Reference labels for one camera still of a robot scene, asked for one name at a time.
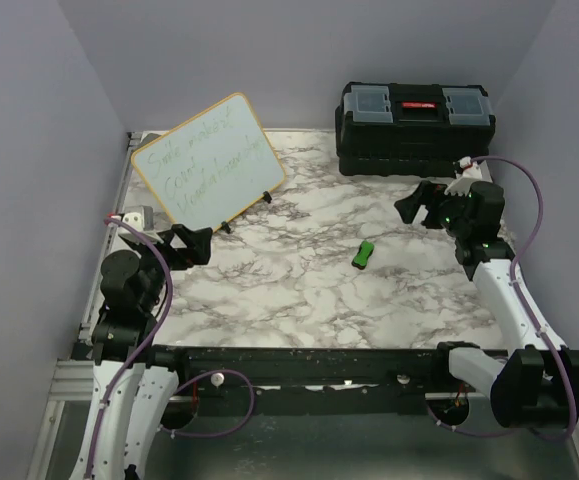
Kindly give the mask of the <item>yellow framed whiteboard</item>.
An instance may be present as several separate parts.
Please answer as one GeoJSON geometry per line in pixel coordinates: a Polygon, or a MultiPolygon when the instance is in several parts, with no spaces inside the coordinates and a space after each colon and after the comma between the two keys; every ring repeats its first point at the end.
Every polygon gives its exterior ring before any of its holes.
{"type": "Polygon", "coordinates": [[[192,230],[218,230],[286,179],[240,92],[138,148],[131,163],[170,221],[192,230]]]}

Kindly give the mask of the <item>green whiteboard eraser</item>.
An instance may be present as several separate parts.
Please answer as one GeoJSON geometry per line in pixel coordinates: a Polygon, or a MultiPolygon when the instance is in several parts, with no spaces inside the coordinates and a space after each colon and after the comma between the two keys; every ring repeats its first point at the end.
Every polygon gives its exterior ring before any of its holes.
{"type": "Polygon", "coordinates": [[[375,246],[373,243],[362,241],[356,255],[351,261],[351,265],[359,270],[364,270],[368,265],[369,258],[372,256],[374,249],[375,246]]]}

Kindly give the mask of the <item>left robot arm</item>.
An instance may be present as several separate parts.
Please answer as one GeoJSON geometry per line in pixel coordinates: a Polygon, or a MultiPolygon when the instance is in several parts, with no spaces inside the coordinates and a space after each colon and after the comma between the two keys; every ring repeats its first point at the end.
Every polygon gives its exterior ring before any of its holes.
{"type": "Polygon", "coordinates": [[[106,220],[128,247],[100,267],[93,388],[74,479],[143,478],[170,397],[190,385],[189,368],[152,345],[172,305],[173,272],[208,264],[213,231],[182,224],[147,231],[129,219],[117,214],[106,220]]]}

